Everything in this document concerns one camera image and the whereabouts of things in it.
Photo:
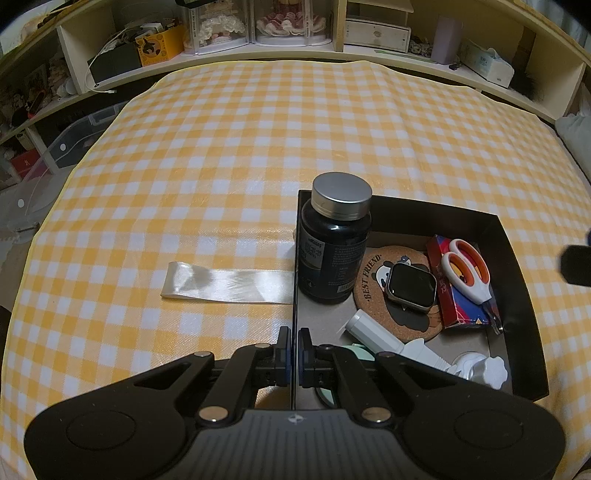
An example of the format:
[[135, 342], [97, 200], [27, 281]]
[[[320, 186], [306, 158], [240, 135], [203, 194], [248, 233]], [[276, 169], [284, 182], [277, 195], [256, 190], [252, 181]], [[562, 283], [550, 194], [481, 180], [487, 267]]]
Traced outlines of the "mint green round tin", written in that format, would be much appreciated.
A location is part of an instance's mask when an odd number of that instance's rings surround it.
[[[370, 362], [375, 360], [374, 355], [361, 344], [345, 345], [345, 348], [349, 351], [352, 351], [359, 360]], [[318, 400], [320, 400], [322, 405], [329, 409], [335, 409], [335, 400], [334, 397], [332, 397], [332, 392], [329, 391], [329, 389], [315, 388], [315, 395], [318, 397]]]

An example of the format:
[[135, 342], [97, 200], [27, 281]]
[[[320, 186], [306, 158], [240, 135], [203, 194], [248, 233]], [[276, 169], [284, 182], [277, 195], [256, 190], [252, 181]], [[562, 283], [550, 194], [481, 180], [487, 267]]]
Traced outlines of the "grey watch link tool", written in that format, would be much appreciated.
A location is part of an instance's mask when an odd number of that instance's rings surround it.
[[422, 338], [404, 343], [363, 310], [353, 314], [345, 330], [374, 354], [393, 352], [447, 373], [457, 372], [455, 366], [427, 347]]

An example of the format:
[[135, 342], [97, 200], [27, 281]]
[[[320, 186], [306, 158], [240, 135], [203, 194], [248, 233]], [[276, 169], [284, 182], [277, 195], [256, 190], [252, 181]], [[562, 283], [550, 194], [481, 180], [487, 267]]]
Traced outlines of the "panda cork coaster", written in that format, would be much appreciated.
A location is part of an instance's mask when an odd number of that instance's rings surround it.
[[443, 329], [437, 290], [424, 253], [390, 245], [367, 251], [353, 299], [360, 310], [401, 341], [428, 341]]

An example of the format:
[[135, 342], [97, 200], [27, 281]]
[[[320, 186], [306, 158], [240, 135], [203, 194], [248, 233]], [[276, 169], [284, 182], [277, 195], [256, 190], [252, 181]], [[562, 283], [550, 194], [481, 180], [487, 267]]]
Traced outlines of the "orange handled scissors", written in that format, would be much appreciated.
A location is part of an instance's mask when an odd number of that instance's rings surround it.
[[441, 267], [450, 283], [464, 297], [483, 309], [493, 331], [500, 335], [504, 328], [493, 309], [491, 276], [479, 251], [465, 240], [453, 239], [442, 257]]

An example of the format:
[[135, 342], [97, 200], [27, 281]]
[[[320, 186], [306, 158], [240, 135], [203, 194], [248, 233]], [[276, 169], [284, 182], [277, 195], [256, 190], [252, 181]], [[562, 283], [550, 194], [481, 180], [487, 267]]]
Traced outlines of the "black smartwatch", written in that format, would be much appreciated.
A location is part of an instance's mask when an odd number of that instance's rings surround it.
[[426, 270], [399, 262], [391, 267], [385, 290], [394, 302], [429, 311], [436, 302], [437, 280]]

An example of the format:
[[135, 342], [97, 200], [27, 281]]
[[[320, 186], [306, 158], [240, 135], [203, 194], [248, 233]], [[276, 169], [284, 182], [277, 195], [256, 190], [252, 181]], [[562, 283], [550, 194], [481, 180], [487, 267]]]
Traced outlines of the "colourful card box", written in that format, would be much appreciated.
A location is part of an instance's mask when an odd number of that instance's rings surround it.
[[[476, 329], [492, 327], [483, 309], [464, 297], [448, 280], [443, 272], [441, 260], [448, 251], [453, 239], [436, 235], [427, 243], [427, 254], [432, 273], [438, 284], [438, 298], [443, 327], [445, 329]], [[496, 300], [493, 295], [493, 309], [498, 315]]]

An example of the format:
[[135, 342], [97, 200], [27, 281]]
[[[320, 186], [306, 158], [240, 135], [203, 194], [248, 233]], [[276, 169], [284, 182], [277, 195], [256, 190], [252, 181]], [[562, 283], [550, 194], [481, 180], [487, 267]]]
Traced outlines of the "black box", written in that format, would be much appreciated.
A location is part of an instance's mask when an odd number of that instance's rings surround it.
[[530, 295], [492, 214], [301, 191], [294, 327], [318, 343], [421, 347], [468, 379], [531, 401], [549, 392]]
[[134, 44], [125, 43], [98, 55], [93, 61], [88, 61], [88, 66], [93, 80], [99, 83], [138, 69], [142, 64], [137, 47]]

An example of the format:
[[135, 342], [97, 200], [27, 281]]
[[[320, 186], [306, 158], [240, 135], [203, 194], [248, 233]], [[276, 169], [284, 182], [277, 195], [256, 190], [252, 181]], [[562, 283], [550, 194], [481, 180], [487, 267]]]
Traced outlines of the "dark blue pill bottle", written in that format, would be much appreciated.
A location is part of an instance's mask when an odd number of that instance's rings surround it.
[[298, 286], [319, 303], [337, 304], [353, 291], [372, 217], [370, 184], [350, 173], [325, 172], [312, 181], [300, 210]]

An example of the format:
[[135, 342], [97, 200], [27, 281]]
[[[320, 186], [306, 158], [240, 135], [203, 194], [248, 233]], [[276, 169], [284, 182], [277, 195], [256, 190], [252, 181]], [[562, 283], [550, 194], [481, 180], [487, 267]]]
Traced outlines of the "yellow checkered cloth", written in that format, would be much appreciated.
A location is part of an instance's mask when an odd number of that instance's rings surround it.
[[28, 479], [45, 407], [197, 350], [269, 340], [290, 308], [165, 301], [167, 266], [294, 266], [297, 193], [325, 171], [375, 193], [497, 215], [535, 309], [567, 447], [590, 456], [590, 292], [562, 249], [585, 240], [590, 189], [536, 116], [467, 87], [369, 63], [222, 62], [132, 99], [69, 176], [35, 235], [1, 383], [1, 475]]

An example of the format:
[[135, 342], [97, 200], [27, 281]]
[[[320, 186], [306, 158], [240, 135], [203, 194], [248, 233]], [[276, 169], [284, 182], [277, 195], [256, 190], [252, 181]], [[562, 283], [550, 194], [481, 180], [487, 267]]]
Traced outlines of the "white tissue box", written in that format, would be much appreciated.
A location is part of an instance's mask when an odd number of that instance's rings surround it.
[[482, 78], [497, 86], [508, 88], [514, 76], [514, 68], [494, 48], [484, 49], [465, 39], [460, 46], [461, 62]]

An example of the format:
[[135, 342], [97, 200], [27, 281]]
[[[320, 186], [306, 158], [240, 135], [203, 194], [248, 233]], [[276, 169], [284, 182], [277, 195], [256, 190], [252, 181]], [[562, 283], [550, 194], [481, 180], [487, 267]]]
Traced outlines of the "lilac box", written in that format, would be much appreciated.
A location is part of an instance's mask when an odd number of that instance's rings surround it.
[[462, 40], [463, 23], [455, 18], [440, 16], [434, 37], [431, 59], [442, 65], [456, 61]]

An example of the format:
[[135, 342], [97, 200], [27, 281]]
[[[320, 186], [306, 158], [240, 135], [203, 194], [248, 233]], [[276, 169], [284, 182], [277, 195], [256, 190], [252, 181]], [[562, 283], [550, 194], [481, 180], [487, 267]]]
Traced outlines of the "clear plastic storage bin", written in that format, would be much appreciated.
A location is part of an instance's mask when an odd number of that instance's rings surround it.
[[1, 228], [13, 233], [40, 226], [73, 168], [117, 117], [125, 102], [77, 120], [53, 141], [1, 206]]

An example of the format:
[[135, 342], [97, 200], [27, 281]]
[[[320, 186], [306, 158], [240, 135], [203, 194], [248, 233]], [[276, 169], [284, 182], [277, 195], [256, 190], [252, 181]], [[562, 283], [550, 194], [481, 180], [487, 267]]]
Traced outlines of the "small wooden drawer organizer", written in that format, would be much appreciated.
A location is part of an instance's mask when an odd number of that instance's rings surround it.
[[407, 53], [411, 0], [353, 0], [346, 6], [345, 44]]

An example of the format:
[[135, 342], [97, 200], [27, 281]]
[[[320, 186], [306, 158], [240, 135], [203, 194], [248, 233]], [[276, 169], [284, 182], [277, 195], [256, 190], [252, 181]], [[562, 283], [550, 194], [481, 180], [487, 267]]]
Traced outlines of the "yellow cartoon box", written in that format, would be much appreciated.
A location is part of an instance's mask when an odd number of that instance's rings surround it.
[[185, 27], [180, 24], [163, 32], [135, 39], [140, 63], [143, 67], [171, 60], [183, 53]]

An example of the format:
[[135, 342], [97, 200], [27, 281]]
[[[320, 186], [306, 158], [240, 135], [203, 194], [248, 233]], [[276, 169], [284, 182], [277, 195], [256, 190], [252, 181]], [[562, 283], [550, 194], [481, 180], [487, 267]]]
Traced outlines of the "clear doll display case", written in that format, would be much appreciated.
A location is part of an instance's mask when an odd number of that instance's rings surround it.
[[178, 5], [185, 26], [185, 53], [204, 55], [249, 43], [246, 1], [178, 1]]

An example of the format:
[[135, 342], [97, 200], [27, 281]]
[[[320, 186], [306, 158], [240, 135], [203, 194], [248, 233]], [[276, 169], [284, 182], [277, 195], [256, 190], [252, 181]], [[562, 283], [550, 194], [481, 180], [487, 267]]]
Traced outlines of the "black box on shelf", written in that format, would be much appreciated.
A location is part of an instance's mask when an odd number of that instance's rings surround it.
[[88, 61], [88, 66], [93, 80], [99, 83], [138, 69], [142, 64], [137, 47], [134, 44], [125, 43], [98, 55], [93, 61]]

